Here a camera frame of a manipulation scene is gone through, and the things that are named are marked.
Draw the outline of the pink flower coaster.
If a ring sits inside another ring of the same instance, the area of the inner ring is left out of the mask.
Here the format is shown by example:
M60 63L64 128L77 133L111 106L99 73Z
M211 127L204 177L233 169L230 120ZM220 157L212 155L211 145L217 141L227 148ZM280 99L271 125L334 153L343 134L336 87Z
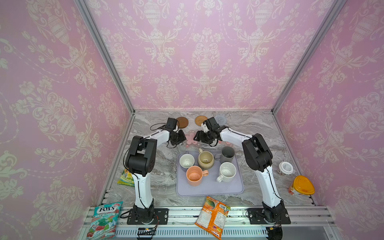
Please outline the pink flower coaster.
M221 145L224 145L226 147L233 147L234 145L232 143L229 143L229 142L220 142Z
M195 131L188 131L186 133L186 139L187 139L186 140L186 147L187 148L199 145L199 142L194 140L195 135L196 135Z

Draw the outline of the brown wooden coaster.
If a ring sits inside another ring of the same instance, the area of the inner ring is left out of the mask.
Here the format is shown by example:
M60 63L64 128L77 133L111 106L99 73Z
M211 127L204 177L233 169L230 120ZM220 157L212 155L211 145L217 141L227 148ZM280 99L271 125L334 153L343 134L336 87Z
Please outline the brown wooden coaster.
M184 129L189 125L189 120L186 117L178 117L177 125L179 129Z

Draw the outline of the blue woven coaster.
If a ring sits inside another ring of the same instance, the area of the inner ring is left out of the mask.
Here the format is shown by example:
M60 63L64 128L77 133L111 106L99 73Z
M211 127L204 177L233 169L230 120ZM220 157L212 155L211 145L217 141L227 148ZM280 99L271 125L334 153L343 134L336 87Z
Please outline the blue woven coaster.
M220 126L225 126L227 123L227 119L223 115L216 115L214 118Z

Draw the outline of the woven rattan coaster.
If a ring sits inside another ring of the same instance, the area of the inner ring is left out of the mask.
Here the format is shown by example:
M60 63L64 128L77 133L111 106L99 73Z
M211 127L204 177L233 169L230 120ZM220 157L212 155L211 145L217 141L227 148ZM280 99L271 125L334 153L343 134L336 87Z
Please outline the woven rattan coaster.
M197 125L197 126L201 126L203 123L204 123L204 121L205 120L207 120L208 118L206 117L206 116L197 116L196 118L195 118L195 124Z

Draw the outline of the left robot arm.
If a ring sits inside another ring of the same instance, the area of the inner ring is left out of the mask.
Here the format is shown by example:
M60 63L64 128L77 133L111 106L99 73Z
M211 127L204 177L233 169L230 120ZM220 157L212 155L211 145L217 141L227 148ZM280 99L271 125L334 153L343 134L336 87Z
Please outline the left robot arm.
M124 167L133 176L135 203L131 210L132 221L149 224L155 218L154 198L151 193L151 172L156 161L157 146L172 144L174 147L186 140L177 119L168 118L154 133L134 136L124 158Z

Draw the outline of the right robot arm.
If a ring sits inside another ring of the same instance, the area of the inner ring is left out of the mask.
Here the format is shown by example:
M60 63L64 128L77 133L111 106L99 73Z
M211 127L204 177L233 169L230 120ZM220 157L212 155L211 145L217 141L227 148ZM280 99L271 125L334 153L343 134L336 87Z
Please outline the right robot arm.
M291 223L284 200L280 197L273 176L273 154L261 134L247 135L228 126L220 126L211 117L203 123L203 128L194 137L195 141L212 144L214 141L232 143L242 147L245 160L258 178L262 191L264 218L271 224L287 225Z

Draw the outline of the small lavender white cup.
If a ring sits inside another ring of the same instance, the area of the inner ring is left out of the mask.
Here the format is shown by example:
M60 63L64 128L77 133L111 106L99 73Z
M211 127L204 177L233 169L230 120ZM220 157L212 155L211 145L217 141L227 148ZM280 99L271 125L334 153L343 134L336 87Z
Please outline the small lavender white cup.
M195 165L195 158L191 154L184 154L179 159L181 170L186 172L190 167Z

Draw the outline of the white lidded paper cup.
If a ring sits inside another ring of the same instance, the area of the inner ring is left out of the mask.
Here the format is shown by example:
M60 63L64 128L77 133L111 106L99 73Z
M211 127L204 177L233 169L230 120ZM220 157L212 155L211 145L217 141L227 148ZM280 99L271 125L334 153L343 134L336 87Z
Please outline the white lidded paper cup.
M289 162L281 162L279 164L278 173L280 175L291 175L294 173L294 167Z

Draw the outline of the yellow lidded cup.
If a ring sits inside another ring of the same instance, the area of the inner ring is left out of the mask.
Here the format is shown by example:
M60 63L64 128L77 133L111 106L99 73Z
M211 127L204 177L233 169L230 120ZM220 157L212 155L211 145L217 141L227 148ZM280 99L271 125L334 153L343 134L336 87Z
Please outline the yellow lidded cup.
M295 177L292 185L289 188L291 195L306 195L310 196L315 193L315 187L312 182L305 176Z

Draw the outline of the grey mug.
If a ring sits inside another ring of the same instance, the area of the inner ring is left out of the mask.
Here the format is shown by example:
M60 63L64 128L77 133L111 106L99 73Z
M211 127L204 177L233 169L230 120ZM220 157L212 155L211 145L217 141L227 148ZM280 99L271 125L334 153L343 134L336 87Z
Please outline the grey mug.
M233 158L235 156L235 150L232 147L223 147L221 152L219 154L215 155L215 160L219 160L219 162L226 163L226 162L232 162Z

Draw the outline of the beige ceramic mug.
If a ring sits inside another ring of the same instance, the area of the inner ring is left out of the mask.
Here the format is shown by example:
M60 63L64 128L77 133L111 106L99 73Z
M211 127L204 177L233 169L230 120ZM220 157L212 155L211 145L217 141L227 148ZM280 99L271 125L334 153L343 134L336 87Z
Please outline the beige ceramic mug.
M198 165L203 170L208 170L213 167L215 158L211 152L204 151L199 148Z

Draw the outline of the white mug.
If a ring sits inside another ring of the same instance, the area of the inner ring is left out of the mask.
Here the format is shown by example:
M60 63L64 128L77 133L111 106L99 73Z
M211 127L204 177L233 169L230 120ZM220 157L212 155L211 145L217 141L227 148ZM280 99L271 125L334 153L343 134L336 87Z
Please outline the white mug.
M216 181L218 183L229 183L235 178L236 174L237 169L234 164L230 162L222 163L220 165L219 176L217 177Z

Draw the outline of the orange pink mug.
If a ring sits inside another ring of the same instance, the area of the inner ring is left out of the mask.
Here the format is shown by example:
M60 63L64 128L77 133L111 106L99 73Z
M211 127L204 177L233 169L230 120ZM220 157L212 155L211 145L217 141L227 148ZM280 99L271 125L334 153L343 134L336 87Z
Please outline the orange pink mug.
M206 177L209 175L208 170L203 170L199 166L192 166L188 168L186 172L186 177L189 185L193 187L197 187L201 184L203 177Z

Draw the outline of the green yellow Fox's candy bag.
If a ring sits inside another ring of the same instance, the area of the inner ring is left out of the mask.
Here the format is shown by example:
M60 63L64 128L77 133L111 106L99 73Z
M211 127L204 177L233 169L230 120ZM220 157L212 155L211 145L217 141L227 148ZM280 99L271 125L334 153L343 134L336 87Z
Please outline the green yellow Fox's candy bag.
M135 186L132 174L127 169L123 170L122 175L120 176L120 178L117 181L117 184L118 185L130 186L130 187L134 187Z

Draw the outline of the red green Fox's candy bag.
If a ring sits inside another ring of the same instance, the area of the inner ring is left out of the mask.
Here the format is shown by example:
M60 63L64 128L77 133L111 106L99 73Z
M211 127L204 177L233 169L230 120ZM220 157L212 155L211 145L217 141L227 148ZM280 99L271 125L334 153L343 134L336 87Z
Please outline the red green Fox's candy bag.
M115 237L122 204L123 202L116 202L95 208L87 240L107 240Z

